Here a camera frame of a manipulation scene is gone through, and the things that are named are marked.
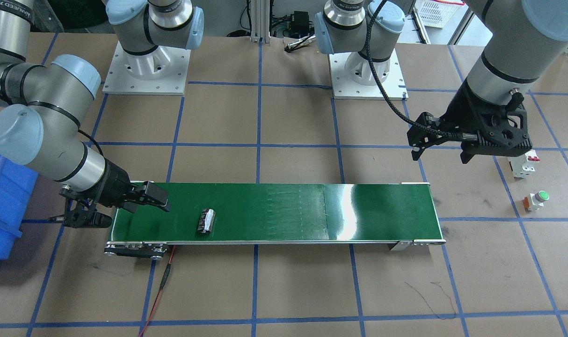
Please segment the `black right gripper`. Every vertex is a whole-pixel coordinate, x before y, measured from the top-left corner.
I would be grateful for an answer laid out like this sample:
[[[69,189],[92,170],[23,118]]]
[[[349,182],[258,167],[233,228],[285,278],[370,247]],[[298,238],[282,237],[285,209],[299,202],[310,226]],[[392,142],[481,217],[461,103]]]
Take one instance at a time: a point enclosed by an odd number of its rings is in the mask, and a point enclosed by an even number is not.
[[[95,185],[84,191],[62,188],[66,198],[62,225],[70,228],[108,228],[111,217],[97,211],[98,204],[105,207],[122,207],[135,213],[138,205],[152,205],[169,212],[169,193],[153,182],[132,183],[126,171],[106,160],[105,171]]]

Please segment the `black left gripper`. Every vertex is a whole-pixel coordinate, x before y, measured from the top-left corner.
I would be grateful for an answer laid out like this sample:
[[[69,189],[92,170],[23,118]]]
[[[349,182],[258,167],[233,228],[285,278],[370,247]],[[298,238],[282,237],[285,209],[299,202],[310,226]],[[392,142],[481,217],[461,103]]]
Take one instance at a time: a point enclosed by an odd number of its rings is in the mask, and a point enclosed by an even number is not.
[[[461,162],[476,155],[520,156],[532,150],[527,130],[523,94],[512,95],[508,104],[491,104],[479,98],[463,81],[442,115],[441,121],[423,112],[407,132],[411,156],[419,160],[425,149],[453,138],[453,133],[475,134],[473,141],[461,142]]]

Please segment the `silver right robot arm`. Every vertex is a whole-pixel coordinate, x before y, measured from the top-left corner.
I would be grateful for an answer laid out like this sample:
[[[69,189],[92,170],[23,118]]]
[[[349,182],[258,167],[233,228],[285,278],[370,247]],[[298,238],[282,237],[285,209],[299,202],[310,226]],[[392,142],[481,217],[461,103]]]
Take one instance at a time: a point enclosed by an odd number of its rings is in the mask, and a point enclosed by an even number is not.
[[[190,0],[109,0],[106,13],[138,78],[166,71],[164,47],[194,50],[203,39],[203,10]],[[33,23],[32,0],[0,0],[0,155],[63,185],[64,213],[51,221],[66,227],[109,227],[112,219],[98,205],[169,212],[166,190],[132,183],[123,168],[77,138],[102,78],[75,55],[59,55],[49,66],[27,63]]]

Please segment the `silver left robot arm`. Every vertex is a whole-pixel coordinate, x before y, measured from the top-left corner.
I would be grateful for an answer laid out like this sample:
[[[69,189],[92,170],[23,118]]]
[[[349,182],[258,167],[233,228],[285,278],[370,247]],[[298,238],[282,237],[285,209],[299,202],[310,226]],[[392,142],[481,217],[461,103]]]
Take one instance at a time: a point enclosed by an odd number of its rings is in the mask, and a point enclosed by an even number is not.
[[[532,150],[525,93],[568,50],[568,0],[466,0],[464,18],[449,43],[488,37],[481,55],[441,117],[423,112],[412,121],[383,88],[384,75],[406,13],[395,0],[327,0],[314,18],[314,34],[324,55],[351,53],[347,70],[354,81],[375,86],[393,113],[410,124],[413,160],[430,147],[461,143],[461,161],[473,156],[521,156]]]

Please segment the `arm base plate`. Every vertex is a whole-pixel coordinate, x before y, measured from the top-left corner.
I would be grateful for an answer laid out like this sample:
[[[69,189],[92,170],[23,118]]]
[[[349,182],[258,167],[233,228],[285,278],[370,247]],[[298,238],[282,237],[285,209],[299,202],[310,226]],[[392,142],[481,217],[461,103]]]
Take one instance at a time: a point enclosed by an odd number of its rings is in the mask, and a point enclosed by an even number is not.
[[[185,94],[191,51],[160,45],[148,55],[130,55],[117,43],[102,91],[108,95]]]
[[[346,100],[383,100],[368,61],[357,52],[328,56],[333,97]],[[408,98],[397,51],[388,60],[374,62],[383,89],[393,101]]]

